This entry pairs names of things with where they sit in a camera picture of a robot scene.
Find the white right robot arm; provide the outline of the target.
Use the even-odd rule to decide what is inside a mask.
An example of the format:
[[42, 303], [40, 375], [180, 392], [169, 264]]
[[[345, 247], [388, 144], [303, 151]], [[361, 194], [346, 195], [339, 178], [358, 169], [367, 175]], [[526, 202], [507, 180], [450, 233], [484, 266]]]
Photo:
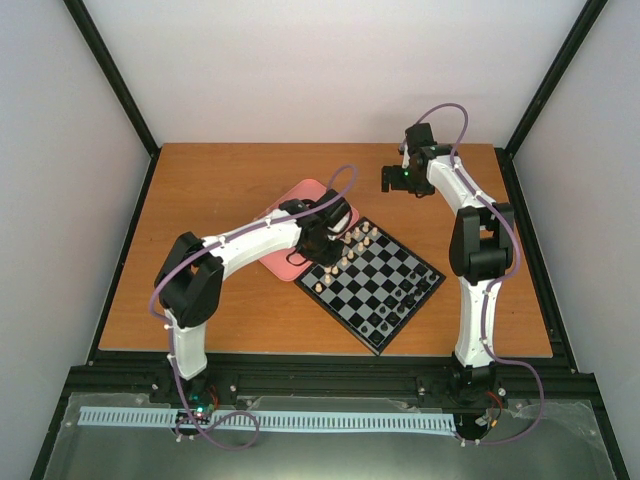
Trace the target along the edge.
[[418, 197], [438, 192], [455, 214], [449, 263], [459, 280], [461, 314], [454, 354], [463, 367], [487, 367], [495, 356], [502, 277], [513, 261], [513, 209], [486, 194], [449, 146], [420, 147], [414, 153], [404, 147], [400, 154], [401, 164], [382, 169], [382, 190]]

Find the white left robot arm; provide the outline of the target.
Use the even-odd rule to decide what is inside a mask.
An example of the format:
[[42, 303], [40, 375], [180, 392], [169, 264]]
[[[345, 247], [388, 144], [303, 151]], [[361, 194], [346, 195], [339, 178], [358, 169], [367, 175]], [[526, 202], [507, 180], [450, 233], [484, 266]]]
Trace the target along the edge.
[[208, 390], [206, 322], [219, 306], [222, 285], [245, 266], [291, 249], [304, 260], [334, 265], [344, 244], [339, 235], [351, 221], [343, 198], [324, 203], [288, 200], [266, 216], [238, 229], [199, 238], [181, 235], [158, 273], [150, 304], [159, 303], [170, 332], [168, 360], [177, 372], [172, 388], [186, 402], [201, 400]]

